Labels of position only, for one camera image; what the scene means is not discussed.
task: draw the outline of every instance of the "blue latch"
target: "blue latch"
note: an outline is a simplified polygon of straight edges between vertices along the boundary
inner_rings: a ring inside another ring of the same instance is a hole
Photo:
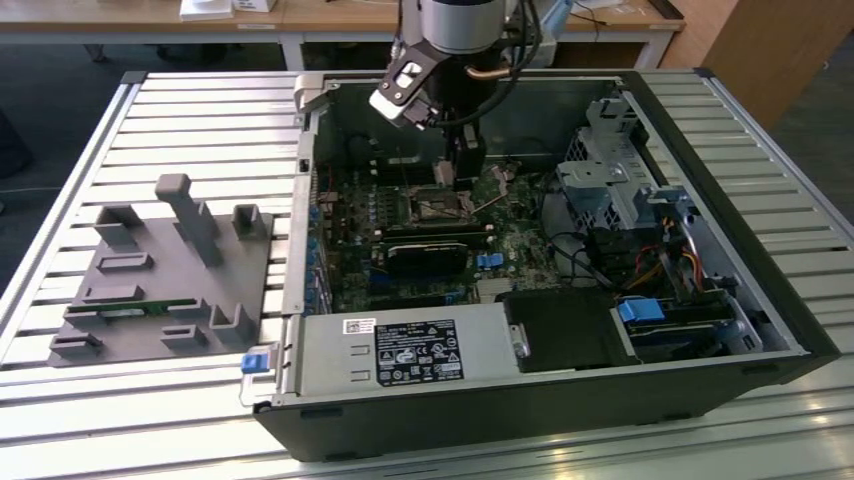
[[[654,298],[630,298],[617,307],[625,323],[659,322],[665,320],[665,312]]]
[[[505,254],[494,253],[491,255],[478,255],[477,257],[478,268],[495,268],[505,264]]]
[[[244,374],[264,373],[270,371],[270,354],[247,353],[240,362],[240,371]]]

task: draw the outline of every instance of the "blue tab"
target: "blue tab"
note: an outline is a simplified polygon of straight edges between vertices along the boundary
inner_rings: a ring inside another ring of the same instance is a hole
[[[244,374],[264,373],[270,371],[270,354],[247,353],[240,362],[240,371]]]
[[[665,320],[665,312],[654,298],[630,298],[617,307],[625,323],[658,322]]]

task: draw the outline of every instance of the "green circuit board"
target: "green circuit board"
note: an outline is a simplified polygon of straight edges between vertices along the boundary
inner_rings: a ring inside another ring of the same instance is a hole
[[[507,279],[514,290],[559,285],[537,213],[542,175],[521,175],[502,182],[494,166],[485,166],[469,199],[462,202],[469,203],[467,209],[459,210],[458,207],[446,209],[441,202],[413,201],[427,196],[431,201],[449,198],[451,202],[450,197],[457,198],[457,193],[449,188],[378,186],[365,175],[342,184],[335,202],[326,207],[334,312],[481,303],[477,288],[481,280]],[[426,210],[425,204],[441,206]],[[422,206],[421,216],[413,205]],[[469,250],[466,268],[458,275],[399,281],[390,278],[382,267],[389,247],[374,239],[374,231],[406,228],[419,221],[490,225],[491,240],[485,248]],[[479,267],[478,257],[497,253],[503,257],[501,265]]]

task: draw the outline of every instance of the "white label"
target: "white label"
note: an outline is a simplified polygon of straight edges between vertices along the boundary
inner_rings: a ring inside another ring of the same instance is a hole
[[[375,318],[349,318],[345,320],[345,335],[374,333]]]
[[[272,30],[276,26],[267,23],[239,23],[238,28],[240,30]]]

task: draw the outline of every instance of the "wire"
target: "wire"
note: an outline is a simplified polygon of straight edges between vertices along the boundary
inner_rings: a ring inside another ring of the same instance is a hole
[[[326,181],[326,195],[329,196],[333,193],[333,163],[327,164],[327,174],[329,178]]]
[[[691,267],[694,269],[694,285],[697,285],[697,290],[703,291],[703,266],[699,262],[699,257],[697,257],[687,249],[682,250],[682,256],[691,261]]]
[[[643,254],[655,248],[658,248],[657,245],[647,245],[641,249],[641,252],[638,252],[638,256],[635,257],[635,274],[641,273],[641,261],[643,260]]]
[[[519,36],[522,37],[522,45],[515,52],[514,55],[514,63],[515,65],[525,59],[525,45],[529,42],[529,17],[525,12],[525,6],[519,8],[519,19],[522,20],[522,25],[519,26]]]
[[[587,239],[587,235],[585,235],[582,232],[570,232],[569,230],[566,232],[558,232],[554,235],[551,235],[549,237],[549,241],[551,242],[555,238],[563,236],[563,235],[569,235],[571,236],[575,240],[579,241],[585,241]]]
[[[471,214],[474,215],[475,213],[478,213],[481,210],[483,210],[486,207],[489,207],[490,205],[493,205],[495,202],[498,202],[502,198],[505,198],[507,196],[506,193],[501,193],[498,195],[498,197],[495,197],[493,200],[490,200],[489,202],[486,202],[483,205],[481,205],[478,208],[475,208],[471,211]]]
[[[573,283],[575,282],[575,279],[578,278],[578,276],[577,276],[577,272],[575,272],[575,267],[578,266],[578,262],[579,262],[579,260],[578,260],[578,254],[579,254],[579,253],[582,253],[582,252],[586,252],[586,251],[587,251],[587,249],[586,249],[586,248],[579,248],[578,250],[575,250],[575,251],[573,252],[573,258],[570,259],[570,261],[573,262],[573,270],[570,270],[570,279],[569,279],[569,281],[567,281],[567,283],[570,284],[570,286],[573,286]]]
[[[642,285],[643,283],[646,283],[657,274],[658,272],[661,272],[662,270],[662,264],[659,263],[658,265],[655,265],[649,272],[646,272],[634,282],[631,282],[627,286],[626,286],[626,290],[631,290],[633,288],[635,288],[637,286]]]
[[[602,272],[599,272],[599,270],[597,270],[589,263],[582,262],[575,255],[581,252],[579,249],[577,250],[574,253],[567,253],[566,250],[563,250],[561,247],[558,247],[554,243],[550,244],[551,248],[555,249],[555,252],[563,257],[566,258],[574,266],[578,266],[582,268],[582,270],[585,270],[587,273],[590,273],[590,275],[593,275],[594,280],[597,281],[597,283],[599,285],[602,285],[603,288],[606,288],[607,290],[622,290],[617,285],[614,285],[614,282],[611,282],[611,280],[609,279],[609,277],[606,277]]]
[[[459,218],[461,220],[466,220],[466,217],[462,217],[462,216],[457,215],[455,213],[447,212],[447,211],[445,211],[445,210],[439,210],[437,207],[434,207],[434,206],[433,206],[433,205],[430,205],[429,203],[419,203],[419,204],[418,204],[418,206],[419,206],[419,207],[427,207],[429,209],[431,209],[431,210],[434,210],[434,211],[437,211],[437,212],[439,212],[439,213],[442,213],[442,214],[445,214],[445,215],[449,215],[449,216],[451,216],[451,217],[457,217],[457,218]]]
[[[603,27],[607,27],[610,25],[609,22],[603,22],[602,20],[594,20],[593,18],[587,18],[587,17],[579,15],[578,13],[570,13],[570,15],[573,15],[575,18],[581,18],[582,20],[587,20],[589,22],[593,22],[593,23],[595,23],[598,25],[602,25]]]
[[[575,2],[575,5],[578,5],[579,7],[582,7],[585,10],[587,10],[590,12],[590,16],[591,18],[585,18],[579,15],[573,14],[574,17],[578,18],[583,18],[585,20],[593,22],[593,28],[597,31],[594,37],[593,37],[593,45],[590,46],[590,50],[587,51],[587,62],[585,63],[585,65],[587,67],[590,67],[590,61],[593,60],[593,52],[594,49],[597,47],[597,43],[599,43],[599,20],[597,20],[597,12],[593,11],[593,8],[590,8],[587,5],[585,5],[582,2]]]
[[[539,44],[541,44],[541,42],[543,40],[543,31],[542,31],[542,28],[541,28],[541,25],[539,25],[539,15],[537,14],[537,7],[534,6],[534,0],[523,0],[523,1],[525,1],[525,3],[519,4],[522,10],[525,11],[526,4],[527,4],[529,9],[531,11],[530,12],[531,13],[531,23],[534,24],[534,29],[535,29],[534,44],[531,45],[531,48],[529,49],[527,55],[522,59],[522,63],[518,63],[517,65],[514,65],[511,67],[511,69],[510,69],[510,80],[507,80],[503,83],[499,83],[498,89],[495,90],[495,93],[493,94],[493,96],[487,99],[486,102],[483,102],[481,104],[478,109],[471,114],[469,114],[463,118],[458,118],[455,120],[435,120],[435,119],[431,119],[431,121],[429,122],[429,125],[431,127],[435,127],[435,128],[453,128],[453,127],[462,127],[463,125],[470,124],[471,122],[478,120],[483,115],[490,113],[493,111],[493,109],[495,109],[495,107],[498,107],[498,105],[501,105],[501,103],[507,98],[507,95],[510,95],[510,92],[513,91],[514,87],[517,86],[517,82],[519,81],[519,74],[522,73],[522,70],[525,68],[527,68],[527,66],[530,65],[531,61],[534,60],[534,57],[537,56],[537,51],[539,50]]]

